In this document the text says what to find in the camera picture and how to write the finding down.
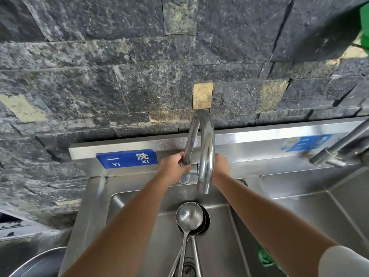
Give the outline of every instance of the green cloth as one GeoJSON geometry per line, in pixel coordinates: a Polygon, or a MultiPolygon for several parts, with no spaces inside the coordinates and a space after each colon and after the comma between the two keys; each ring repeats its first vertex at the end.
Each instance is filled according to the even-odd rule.
{"type": "Polygon", "coordinates": [[[273,258],[267,253],[267,251],[265,251],[264,248],[261,247],[259,243],[256,245],[256,248],[258,250],[258,258],[264,267],[276,265],[280,270],[283,271],[283,269],[280,268],[280,266],[273,260],[273,258]]]}
{"type": "Polygon", "coordinates": [[[361,45],[369,49],[369,3],[360,8],[361,29],[361,45]]]}

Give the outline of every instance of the blue label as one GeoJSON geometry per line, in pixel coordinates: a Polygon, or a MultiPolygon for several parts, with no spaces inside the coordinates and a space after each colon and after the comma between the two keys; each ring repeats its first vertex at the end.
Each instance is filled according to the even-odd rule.
{"type": "Polygon", "coordinates": [[[287,149],[287,147],[283,147],[282,150],[287,149],[286,152],[289,152],[289,151],[307,151],[310,149],[317,149],[322,144],[327,142],[329,138],[331,138],[332,136],[333,134],[300,137],[300,140],[294,145],[292,145],[292,147],[290,147],[289,149],[287,149]]]}
{"type": "Polygon", "coordinates": [[[102,153],[96,154],[96,158],[106,169],[158,164],[156,153],[152,149],[102,153]]]}

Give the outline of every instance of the wall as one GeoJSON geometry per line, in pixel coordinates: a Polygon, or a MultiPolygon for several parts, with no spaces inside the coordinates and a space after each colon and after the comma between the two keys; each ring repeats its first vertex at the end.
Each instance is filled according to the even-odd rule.
{"type": "Polygon", "coordinates": [[[369,115],[369,0],[0,0],[0,208],[72,224],[71,143],[369,115]]]}

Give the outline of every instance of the sleeve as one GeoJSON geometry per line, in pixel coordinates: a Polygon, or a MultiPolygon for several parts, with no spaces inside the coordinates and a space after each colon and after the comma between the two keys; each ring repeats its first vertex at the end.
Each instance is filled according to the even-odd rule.
{"type": "Polygon", "coordinates": [[[369,260],[343,247],[330,247],[321,256],[318,277],[369,277],[369,260]]]}

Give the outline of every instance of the forearm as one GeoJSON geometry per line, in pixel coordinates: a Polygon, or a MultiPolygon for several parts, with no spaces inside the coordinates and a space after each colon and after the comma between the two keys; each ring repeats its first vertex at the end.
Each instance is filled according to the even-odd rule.
{"type": "Polygon", "coordinates": [[[213,184],[288,276],[317,276],[320,257],[337,245],[334,240],[230,176],[214,174],[213,184]]]}
{"type": "Polygon", "coordinates": [[[136,276],[167,188],[158,177],[148,182],[63,277],[136,276]]]}

